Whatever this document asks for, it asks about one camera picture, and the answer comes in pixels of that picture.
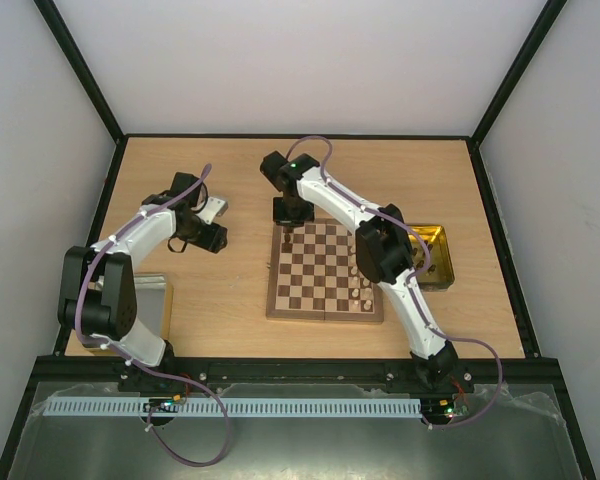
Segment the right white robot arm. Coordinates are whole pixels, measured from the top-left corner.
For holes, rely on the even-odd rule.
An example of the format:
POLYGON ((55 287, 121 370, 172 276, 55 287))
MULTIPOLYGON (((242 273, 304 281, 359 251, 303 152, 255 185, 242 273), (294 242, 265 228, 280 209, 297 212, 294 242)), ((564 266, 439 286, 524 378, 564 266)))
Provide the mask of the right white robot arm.
POLYGON ((308 154, 288 160, 274 151, 263 158, 260 172, 281 193, 273 199, 275 224, 303 227, 315 220, 314 208, 319 207, 353 235, 356 267, 384 292, 407 333, 418 384, 430 392, 446 385, 458 355, 419 287, 409 229, 399 208, 355 194, 308 154))

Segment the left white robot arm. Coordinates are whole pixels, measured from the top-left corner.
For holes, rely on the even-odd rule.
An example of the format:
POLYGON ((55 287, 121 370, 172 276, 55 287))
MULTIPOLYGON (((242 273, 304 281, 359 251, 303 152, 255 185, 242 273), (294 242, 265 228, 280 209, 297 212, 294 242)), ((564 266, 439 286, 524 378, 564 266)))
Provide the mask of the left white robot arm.
POLYGON ((179 250, 194 246, 217 254, 228 231, 215 222, 228 202, 211 196, 201 174, 178 172, 169 189, 143 200, 116 232, 64 256, 57 316, 85 346, 110 350, 129 363, 158 367, 170 344, 138 318, 134 268, 162 242, 177 239, 179 250))

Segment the gold tin with dark pieces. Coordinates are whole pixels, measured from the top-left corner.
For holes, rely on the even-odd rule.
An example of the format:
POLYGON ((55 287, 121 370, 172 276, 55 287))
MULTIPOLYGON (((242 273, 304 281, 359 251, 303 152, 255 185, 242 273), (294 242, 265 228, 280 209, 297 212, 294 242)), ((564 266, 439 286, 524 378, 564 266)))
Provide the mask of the gold tin with dark pieces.
POLYGON ((433 224, 416 224, 411 228, 422 239, 429 252, 429 266, 424 270, 424 248, 414 235, 409 235, 414 268, 422 270, 417 276, 420 289, 428 292, 447 291, 455 282, 455 274, 445 228, 433 224))

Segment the wooden chess board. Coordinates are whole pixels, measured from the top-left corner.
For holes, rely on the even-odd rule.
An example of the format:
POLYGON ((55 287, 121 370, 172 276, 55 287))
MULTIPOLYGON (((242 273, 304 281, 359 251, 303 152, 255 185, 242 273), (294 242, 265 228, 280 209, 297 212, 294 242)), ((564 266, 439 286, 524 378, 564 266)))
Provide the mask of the wooden chess board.
POLYGON ((354 237, 334 219, 318 218, 292 228, 283 243, 283 227, 274 226, 266 303, 271 320, 380 324, 382 292, 370 282, 375 307, 371 313, 349 310, 348 259, 354 237))

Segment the dark knight chess piece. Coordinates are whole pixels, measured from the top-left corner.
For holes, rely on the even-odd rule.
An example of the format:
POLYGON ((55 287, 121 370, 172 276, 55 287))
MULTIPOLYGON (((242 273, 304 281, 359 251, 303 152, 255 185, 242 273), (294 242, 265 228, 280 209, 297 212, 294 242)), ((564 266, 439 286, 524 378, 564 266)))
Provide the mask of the dark knight chess piece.
POLYGON ((291 227, 284 227, 282 230, 282 234, 283 234, 283 243, 284 244, 290 244, 292 242, 291 238, 292 238, 292 233, 293 233, 293 229, 291 227))

